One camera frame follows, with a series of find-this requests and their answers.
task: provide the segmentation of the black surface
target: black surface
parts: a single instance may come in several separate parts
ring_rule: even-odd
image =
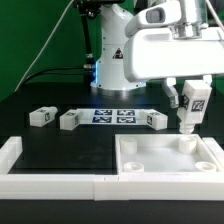
[[[28,114],[42,106],[56,106],[56,121],[30,127]],[[168,129],[147,126],[80,125],[60,131],[58,118],[69,109],[156,109],[169,117]],[[0,103],[0,144],[9,136],[23,136],[23,154],[11,173],[115,174],[115,134],[179,133],[176,109],[160,84],[147,94],[127,99],[90,94],[81,84],[28,84]],[[194,133],[214,137],[223,146],[224,96],[213,89],[204,122]],[[0,201],[0,223],[224,223],[224,202],[211,201]]]

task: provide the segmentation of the black label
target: black label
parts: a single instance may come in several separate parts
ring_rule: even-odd
[[[111,123],[112,117],[93,117],[92,123],[107,124]]]
[[[147,117],[147,123],[149,125],[152,125],[152,117],[150,117],[150,116]]]
[[[71,113],[71,112],[68,112],[67,114],[66,114],[67,116],[74,116],[74,115],[76,115],[76,113]]]
[[[118,124],[135,124],[135,117],[117,117]]]
[[[135,116],[134,110],[118,110],[117,115],[119,116]]]
[[[186,110],[188,109],[189,102],[190,102],[189,98],[186,95],[184,95],[184,108]]]
[[[195,100],[192,105],[192,112],[201,112],[204,108],[205,100]]]
[[[50,114],[49,113],[46,113],[45,114],[45,122],[47,122],[49,120],[50,120]]]
[[[123,54],[120,48],[117,49],[116,53],[113,56],[113,59],[123,59]]]
[[[95,110],[94,115],[112,115],[112,110]]]

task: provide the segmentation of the circular hole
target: circular hole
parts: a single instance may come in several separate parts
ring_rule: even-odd
[[[202,172],[216,172],[217,170],[216,165],[209,162],[198,162],[195,167]]]
[[[124,164],[125,172],[144,172],[144,165],[137,162],[129,162]]]
[[[202,168],[203,170],[211,170],[211,169],[213,169],[214,167],[213,167],[211,164],[203,164],[203,165],[201,166],[201,168]]]

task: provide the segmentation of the small white block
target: small white block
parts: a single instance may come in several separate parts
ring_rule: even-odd
[[[196,152],[197,139],[194,136],[183,136],[179,138],[179,151],[183,154],[194,154]]]
[[[156,110],[149,110],[147,113],[147,124],[155,130],[166,129],[167,121],[168,117]]]
[[[30,125],[43,127],[45,124],[55,119],[55,114],[58,112],[56,107],[41,107],[29,114]]]
[[[79,111],[69,110],[60,117],[60,129],[72,131],[79,125]]]
[[[132,155],[137,153],[137,139],[133,137],[121,137],[120,138],[121,153]]]

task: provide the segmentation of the block with fiducial marker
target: block with fiducial marker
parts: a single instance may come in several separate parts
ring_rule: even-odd
[[[55,119],[55,114],[58,112],[56,107],[41,107],[29,114],[30,125],[43,127]]]
[[[81,112],[79,110],[69,110],[60,117],[60,129],[72,131],[79,125]]]
[[[140,116],[147,120],[148,126],[155,130],[161,130],[167,128],[168,117],[156,110],[142,110]]]

